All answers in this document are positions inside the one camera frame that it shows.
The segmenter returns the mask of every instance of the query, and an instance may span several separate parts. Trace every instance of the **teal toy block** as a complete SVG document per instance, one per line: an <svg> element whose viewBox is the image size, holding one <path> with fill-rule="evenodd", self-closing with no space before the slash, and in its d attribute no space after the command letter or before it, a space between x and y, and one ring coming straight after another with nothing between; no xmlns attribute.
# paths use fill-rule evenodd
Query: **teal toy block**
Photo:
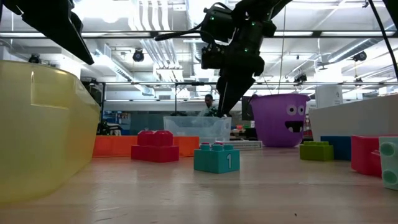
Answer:
<svg viewBox="0 0 398 224"><path fill-rule="evenodd" d="M231 145L202 144L193 153L193 168L199 171L223 174L237 171L240 165L240 151Z"/></svg>
<svg viewBox="0 0 398 224"><path fill-rule="evenodd" d="M398 137L380 137L379 145L384 187L398 190Z"/></svg>
<svg viewBox="0 0 398 224"><path fill-rule="evenodd" d="M304 142L300 145L300 159L310 161L332 161L333 146L328 142Z"/></svg>

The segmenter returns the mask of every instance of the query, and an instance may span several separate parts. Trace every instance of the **yellow translucent bin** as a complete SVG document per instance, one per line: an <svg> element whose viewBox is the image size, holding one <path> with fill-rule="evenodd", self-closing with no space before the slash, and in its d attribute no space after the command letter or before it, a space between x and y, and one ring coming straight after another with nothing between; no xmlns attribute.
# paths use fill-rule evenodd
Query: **yellow translucent bin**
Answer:
<svg viewBox="0 0 398 224"><path fill-rule="evenodd" d="M100 107L79 79L0 61L0 204L48 194L92 158Z"/></svg>

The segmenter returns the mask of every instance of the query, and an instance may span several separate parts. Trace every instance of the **wooden table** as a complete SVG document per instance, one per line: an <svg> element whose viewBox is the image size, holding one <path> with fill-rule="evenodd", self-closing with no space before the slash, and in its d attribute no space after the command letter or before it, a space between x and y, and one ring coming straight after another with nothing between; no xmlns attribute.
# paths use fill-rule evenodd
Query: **wooden table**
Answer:
<svg viewBox="0 0 398 224"><path fill-rule="evenodd" d="M243 151L240 172L192 166L94 159L52 195L0 209L0 223L398 223L398 192L349 162L267 149Z"/></svg>

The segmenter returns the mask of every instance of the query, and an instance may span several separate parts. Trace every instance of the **blue toy block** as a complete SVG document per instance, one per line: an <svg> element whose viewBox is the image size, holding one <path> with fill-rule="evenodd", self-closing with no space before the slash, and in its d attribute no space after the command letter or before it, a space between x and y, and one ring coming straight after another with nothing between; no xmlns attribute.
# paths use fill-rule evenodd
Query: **blue toy block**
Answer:
<svg viewBox="0 0 398 224"><path fill-rule="evenodd" d="M379 144L384 187L398 190L398 138L380 137Z"/></svg>
<svg viewBox="0 0 398 224"><path fill-rule="evenodd" d="M321 136L321 141L333 146L335 160L351 161L351 136Z"/></svg>
<svg viewBox="0 0 398 224"><path fill-rule="evenodd" d="M210 145L202 144L193 153L195 170L223 174L237 171L240 167L240 151L231 145L214 144L210 149Z"/></svg>

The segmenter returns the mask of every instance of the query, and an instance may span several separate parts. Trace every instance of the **red toy block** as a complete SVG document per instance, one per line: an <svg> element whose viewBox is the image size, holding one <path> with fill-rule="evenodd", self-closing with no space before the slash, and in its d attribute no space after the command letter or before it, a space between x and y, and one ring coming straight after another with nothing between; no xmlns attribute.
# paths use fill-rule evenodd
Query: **red toy block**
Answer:
<svg viewBox="0 0 398 224"><path fill-rule="evenodd" d="M151 162L172 162L180 159L180 148L173 146L170 131L141 131L138 146L131 146L131 159Z"/></svg>
<svg viewBox="0 0 398 224"><path fill-rule="evenodd" d="M379 137L351 137L351 168L360 174L381 177Z"/></svg>

